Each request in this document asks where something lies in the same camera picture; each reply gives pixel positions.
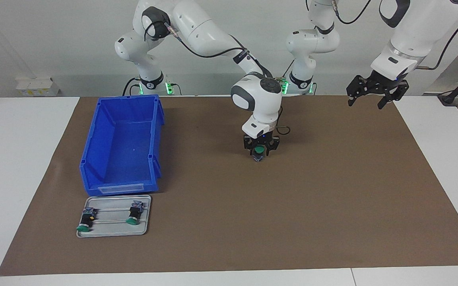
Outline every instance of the gray tray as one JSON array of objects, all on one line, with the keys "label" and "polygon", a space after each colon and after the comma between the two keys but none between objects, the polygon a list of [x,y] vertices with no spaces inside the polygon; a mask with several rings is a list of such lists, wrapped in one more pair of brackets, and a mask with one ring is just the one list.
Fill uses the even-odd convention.
[{"label": "gray tray", "polygon": [[[125,222],[130,214],[129,210],[133,201],[142,201],[145,205],[145,210],[142,212],[139,224],[136,226]],[[84,206],[98,209],[98,214],[90,231],[77,232],[77,237],[143,235],[147,230],[151,197],[149,195],[89,197]]]}]

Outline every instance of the green light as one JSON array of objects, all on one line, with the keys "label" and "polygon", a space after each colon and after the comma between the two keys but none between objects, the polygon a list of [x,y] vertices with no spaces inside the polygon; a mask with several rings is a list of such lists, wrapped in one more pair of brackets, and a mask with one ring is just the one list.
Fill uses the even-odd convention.
[{"label": "green light", "polygon": [[282,94],[287,94],[287,89],[289,88],[289,82],[285,80],[282,83]]},{"label": "green light", "polygon": [[174,93],[174,88],[171,86],[170,83],[165,82],[165,88],[166,88],[166,90],[167,90],[167,94],[168,94],[168,95],[171,95],[171,94]]}]

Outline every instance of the blue bin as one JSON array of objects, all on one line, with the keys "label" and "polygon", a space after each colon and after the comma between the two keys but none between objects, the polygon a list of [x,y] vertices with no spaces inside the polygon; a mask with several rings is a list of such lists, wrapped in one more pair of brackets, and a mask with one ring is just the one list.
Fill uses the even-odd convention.
[{"label": "blue bin", "polygon": [[163,124],[157,95],[100,98],[80,161],[88,195],[158,190],[158,148]]}]

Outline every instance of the silver tray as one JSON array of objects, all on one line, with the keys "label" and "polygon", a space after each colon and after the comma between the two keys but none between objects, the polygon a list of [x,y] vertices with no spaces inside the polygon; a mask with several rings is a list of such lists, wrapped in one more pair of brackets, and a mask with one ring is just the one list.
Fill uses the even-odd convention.
[{"label": "silver tray", "polygon": [[[136,226],[126,223],[133,201],[142,201],[145,205],[145,209],[139,219],[139,224]],[[98,210],[98,213],[89,232],[77,231],[77,237],[143,235],[147,230],[150,206],[151,197],[149,195],[89,197],[84,207],[95,208]]]}]

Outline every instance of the blue crate on floor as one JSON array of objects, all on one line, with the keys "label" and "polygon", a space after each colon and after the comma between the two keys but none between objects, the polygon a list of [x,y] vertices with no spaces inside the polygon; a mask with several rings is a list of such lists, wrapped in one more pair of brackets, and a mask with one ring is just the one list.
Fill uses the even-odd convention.
[{"label": "blue crate on floor", "polygon": [[160,130],[157,95],[100,98],[87,136],[80,172],[91,197],[158,190]]}]

